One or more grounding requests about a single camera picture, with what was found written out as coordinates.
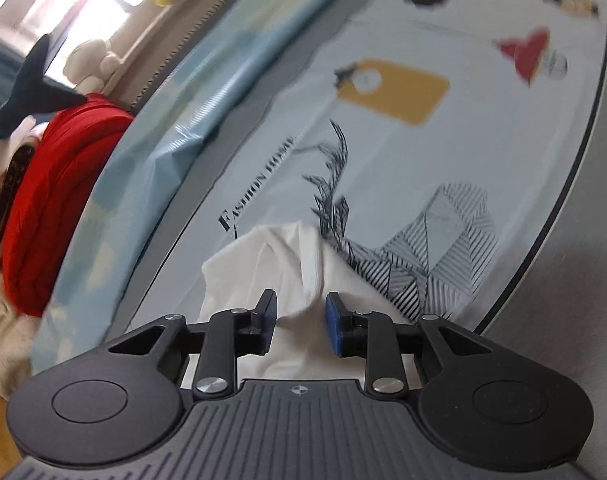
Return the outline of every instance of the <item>shark plush tail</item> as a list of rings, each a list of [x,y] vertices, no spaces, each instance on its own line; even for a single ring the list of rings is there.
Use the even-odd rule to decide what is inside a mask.
[[[24,59],[10,97],[0,107],[0,140],[6,139],[29,115],[50,114],[82,105],[86,97],[44,80],[50,37],[42,36]]]

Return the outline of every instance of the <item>red cushion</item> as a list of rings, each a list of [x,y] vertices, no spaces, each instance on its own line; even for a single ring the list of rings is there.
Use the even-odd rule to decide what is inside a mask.
[[[99,94],[48,125],[12,203],[2,249],[8,298],[41,316],[77,222],[133,118]]]

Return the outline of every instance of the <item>yellow tag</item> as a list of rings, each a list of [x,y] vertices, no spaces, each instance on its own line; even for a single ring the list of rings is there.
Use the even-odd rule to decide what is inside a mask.
[[[340,99],[413,126],[425,123],[450,89],[441,75],[381,59],[364,59],[353,68],[340,76]]]

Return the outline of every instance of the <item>light blue patterned fabric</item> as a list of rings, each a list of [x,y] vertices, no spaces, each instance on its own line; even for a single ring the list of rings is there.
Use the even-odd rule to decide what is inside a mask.
[[[35,372],[101,342],[146,240],[204,139],[327,2],[238,0],[142,109],[72,238],[32,349]]]

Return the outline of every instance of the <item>red shape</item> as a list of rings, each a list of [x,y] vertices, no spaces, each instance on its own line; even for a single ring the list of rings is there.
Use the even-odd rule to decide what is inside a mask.
[[[2,249],[8,298],[44,312],[90,192],[132,116],[100,94],[48,125],[12,203]]]
[[[496,43],[501,54],[515,60],[517,73],[530,85],[539,67],[541,54],[548,49],[550,30],[538,28],[532,31],[525,40],[508,38]]]

